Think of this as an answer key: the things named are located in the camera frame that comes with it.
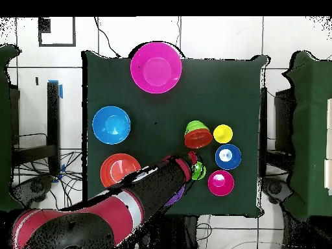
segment magenta bowl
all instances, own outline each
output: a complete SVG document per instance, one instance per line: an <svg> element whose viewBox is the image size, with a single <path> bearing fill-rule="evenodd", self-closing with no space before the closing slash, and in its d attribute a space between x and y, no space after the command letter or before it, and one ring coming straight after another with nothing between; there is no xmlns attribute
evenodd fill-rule
<svg viewBox="0 0 332 249"><path fill-rule="evenodd" d="M163 42L147 43L130 62L132 79L143 91L165 93L179 81L182 72L180 55Z"/></svg>

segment blue cup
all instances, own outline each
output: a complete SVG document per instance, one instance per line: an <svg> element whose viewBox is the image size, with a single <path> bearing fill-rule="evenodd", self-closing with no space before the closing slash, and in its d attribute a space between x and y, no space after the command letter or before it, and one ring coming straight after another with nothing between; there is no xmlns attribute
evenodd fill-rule
<svg viewBox="0 0 332 249"><path fill-rule="evenodd" d="M215 162L221 169L234 169L241 162L241 152L235 145L221 145L215 153Z"/></svg>

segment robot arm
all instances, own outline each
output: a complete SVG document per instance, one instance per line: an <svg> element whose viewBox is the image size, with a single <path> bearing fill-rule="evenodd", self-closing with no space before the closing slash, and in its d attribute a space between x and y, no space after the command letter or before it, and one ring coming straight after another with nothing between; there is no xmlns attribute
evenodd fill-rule
<svg viewBox="0 0 332 249"><path fill-rule="evenodd" d="M166 157L61 211L29 209L12 227L12 249L112 249L190 181L197 158L192 152L188 156L191 161Z"/></svg>

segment blue bowl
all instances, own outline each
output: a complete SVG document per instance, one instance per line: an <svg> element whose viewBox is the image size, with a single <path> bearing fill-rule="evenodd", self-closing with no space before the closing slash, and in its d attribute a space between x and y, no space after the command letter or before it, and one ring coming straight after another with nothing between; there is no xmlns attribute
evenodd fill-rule
<svg viewBox="0 0 332 249"><path fill-rule="evenodd" d="M118 144L129 135L130 119L127 113L118 107L103 107L95 114L92 129L101 142Z"/></svg>

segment green tablecloth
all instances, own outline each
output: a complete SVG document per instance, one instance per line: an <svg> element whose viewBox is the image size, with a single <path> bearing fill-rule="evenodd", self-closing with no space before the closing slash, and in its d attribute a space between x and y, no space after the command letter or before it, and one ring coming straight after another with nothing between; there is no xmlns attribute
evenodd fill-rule
<svg viewBox="0 0 332 249"><path fill-rule="evenodd" d="M332 216L332 196L324 188L327 100L332 98L332 62L315 60L301 51L292 57L286 76L294 88L297 107L292 142L295 164L290 186L295 194L284 203L298 219Z"/></svg>
<svg viewBox="0 0 332 249"><path fill-rule="evenodd" d="M256 207L260 72L266 56L253 60L182 60L182 75L167 93L153 95L139 89L130 75L130 59L102 58L87 51L88 61L88 197L104 190L100 179L103 161L115 153L135 157L142 167L169 154L187 152L184 131L189 121L202 121L212 132L219 124L233 128L231 143L243 160L231 171L231 194L210 193L209 175L219 167L213 140L200 149L207 167L203 180L168 213L182 215L260 215ZM93 134L92 120L104 106L118 106L130 117L129 136L118 145L105 145Z"/></svg>
<svg viewBox="0 0 332 249"><path fill-rule="evenodd" d="M0 210L21 209L21 204L9 193L12 177L12 121L10 110L9 79L6 67L19 51L12 45L0 45Z"/></svg>

